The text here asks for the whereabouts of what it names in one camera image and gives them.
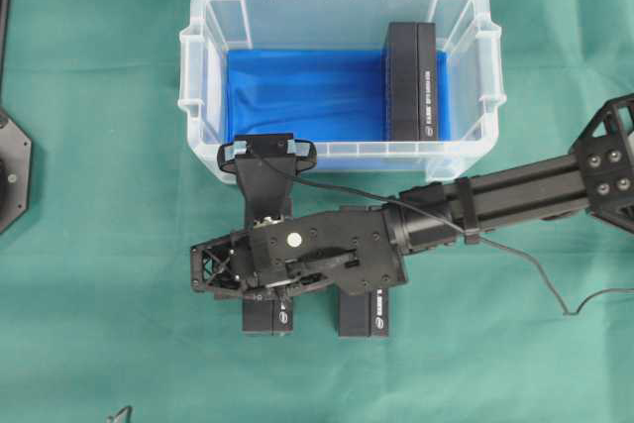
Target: black cable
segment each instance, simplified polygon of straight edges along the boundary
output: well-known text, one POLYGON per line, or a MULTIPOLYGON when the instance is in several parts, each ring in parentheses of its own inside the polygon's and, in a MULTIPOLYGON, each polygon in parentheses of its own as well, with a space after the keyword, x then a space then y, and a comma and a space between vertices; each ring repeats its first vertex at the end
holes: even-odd
MULTIPOLYGON (((342 192, 342 193, 348 193, 351 195, 359 195, 361 197, 364 198, 369 198, 371 200, 376 200, 379 202, 386 202, 386 203, 392 203, 394 205, 397 205, 399 207, 402 208, 406 208, 408 210, 411 210, 415 213, 418 213, 420 215, 423 215, 425 217, 434 219, 439 221, 440 223, 443 223, 444 225, 447 225, 448 227, 453 228, 454 230, 456 230, 458 233, 460 233, 461 235, 465 234, 465 230, 456 225, 455 223, 447 220, 444 217, 440 217, 438 215, 435 215, 431 212, 428 212, 426 210, 423 210, 422 208, 418 208, 414 205, 411 205, 403 200, 399 200, 397 198, 392 198, 392 197, 386 197, 383 195, 376 195, 374 193, 370 193, 370 192, 366 192, 364 190, 360 190, 358 188, 354 188, 354 187, 347 187, 344 185, 334 185, 331 183, 322 183, 322 182, 316 182, 314 180, 307 180, 305 178, 302 177, 298 177, 296 175, 292 175, 290 173, 286 173, 283 170, 278 169, 277 167, 275 167, 273 164, 271 164, 268 160, 266 160, 265 158, 263 158, 262 156, 256 154, 253 150, 250 150, 250 153, 256 158, 261 160, 264 164, 266 164, 266 166, 268 168, 270 168, 271 170, 275 171, 276 173, 284 176, 285 178, 292 180, 293 182, 297 182, 297 183, 301 183, 302 185, 307 185, 309 187, 314 187, 314 188, 322 188, 325 190, 334 190, 334 191, 338 191, 338 192, 342 192)), ((600 289, 599 291, 596 291, 592 294, 590 294, 589 296, 587 296, 582 302, 581 304, 577 307, 577 310, 575 312, 571 312, 570 308, 568 307, 568 305, 566 304, 566 301, 564 300, 564 298, 562 297, 562 295, 559 293, 559 291, 557 290, 557 288, 555 287, 555 285, 553 284, 553 282, 551 281, 551 279, 548 277, 548 275, 546 274, 546 271, 544 270, 544 267, 542 266, 542 264, 539 262, 539 260, 537 260, 535 257, 533 257, 532 255, 530 255, 529 253, 523 252, 521 250, 517 250, 515 248, 503 245, 501 243, 498 243, 494 240, 490 240, 488 238, 485 237, 480 237, 480 241, 490 247, 496 248, 502 252, 506 252, 509 254, 512 254, 518 258, 521 258, 522 260, 525 260, 527 262, 529 262, 530 264, 532 264, 537 271, 539 272, 540 277, 542 278, 542 280, 544 281, 544 284, 546 284, 546 287, 548 288, 548 290, 551 292, 551 294, 553 294, 553 296, 555 296, 555 299, 557 299, 557 302, 559 303, 560 307, 562 308, 563 314, 565 316, 577 316, 581 313, 581 310, 583 309, 583 307, 589 302, 591 301, 593 298, 600 296, 601 294, 608 294, 608 293, 634 293, 634 287, 609 287, 606 289, 600 289)))

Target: blue cloth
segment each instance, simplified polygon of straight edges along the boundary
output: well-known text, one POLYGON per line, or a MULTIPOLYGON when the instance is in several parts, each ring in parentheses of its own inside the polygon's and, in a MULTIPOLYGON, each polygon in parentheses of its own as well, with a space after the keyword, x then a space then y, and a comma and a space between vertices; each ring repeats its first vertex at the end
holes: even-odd
POLYGON ((229 51, 227 64, 229 142, 283 132, 311 141, 387 139, 381 51, 240 50, 229 51))

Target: table surface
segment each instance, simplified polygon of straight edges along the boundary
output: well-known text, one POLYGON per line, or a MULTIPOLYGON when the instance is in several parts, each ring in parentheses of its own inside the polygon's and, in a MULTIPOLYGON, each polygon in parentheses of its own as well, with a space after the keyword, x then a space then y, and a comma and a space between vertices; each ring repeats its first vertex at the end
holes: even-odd
MULTIPOLYGON (((0 239, 0 419, 137 422, 632 421, 634 298, 561 316, 535 270, 486 247, 407 260, 388 340, 339 340, 336 293, 284 338, 189 288, 191 244, 242 198, 185 142, 189 0, 13 0, 2 100, 34 141, 31 209, 0 239)), ((565 153, 634 91, 634 0, 491 0, 508 102, 471 173, 565 153)), ((328 174, 388 194, 416 173, 328 174)), ((297 186, 297 215, 365 203, 297 186)), ((632 285, 634 242, 583 214, 495 238, 538 256, 569 303, 632 285)))

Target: plastic storage box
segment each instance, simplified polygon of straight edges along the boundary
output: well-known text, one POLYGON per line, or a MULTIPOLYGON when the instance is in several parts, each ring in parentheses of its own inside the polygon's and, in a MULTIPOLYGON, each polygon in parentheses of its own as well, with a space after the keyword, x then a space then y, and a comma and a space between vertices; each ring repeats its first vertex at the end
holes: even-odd
POLYGON ((379 50, 394 21, 436 24, 437 49, 447 54, 452 139, 316 143, 316 170, 459 176, 495 145, 497 107, 506 100, 501 29, 490 20, 488 0, 191 0, 180 33, 178 100, 189 146, 218 178, 233 182, 216 163, 226 137, 227 51, 379 50))

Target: bolt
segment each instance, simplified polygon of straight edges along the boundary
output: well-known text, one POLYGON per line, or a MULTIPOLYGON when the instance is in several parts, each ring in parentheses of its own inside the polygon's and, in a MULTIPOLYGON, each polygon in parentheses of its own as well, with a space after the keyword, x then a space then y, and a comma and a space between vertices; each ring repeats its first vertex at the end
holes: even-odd
POLYGON ((597 168, 601 165, 601 158, 596 154, 592 154, 588 156, 587 164, 592 168, 597 168))
POLYGON ((624 192, 625 190, 630 188, 631 184, 632 182, 630 182, 629 178, 627 177, 619 178, 618 181, 616 182, 616 188, 618 188, 621 192, 624 192))
POLYGON ((621 151, 614 150, 607 153, 607 159, 612 163, 619 162, 622 157, 623 154, 621 153, 621 151))
POLYGON ((302 238, 301 235, 299 235, 297 232, 291 232, 288 234, 288 236, 286 237, 286 243, 291 247, 291 248, 297 248, 301 245, 302 242, 302 238))
POLYGON ((610 193, 610 186, 607 183, 600 183, 596 187, 596 193, 598 193, 599 195, 607 195, 608 193, 610 193))

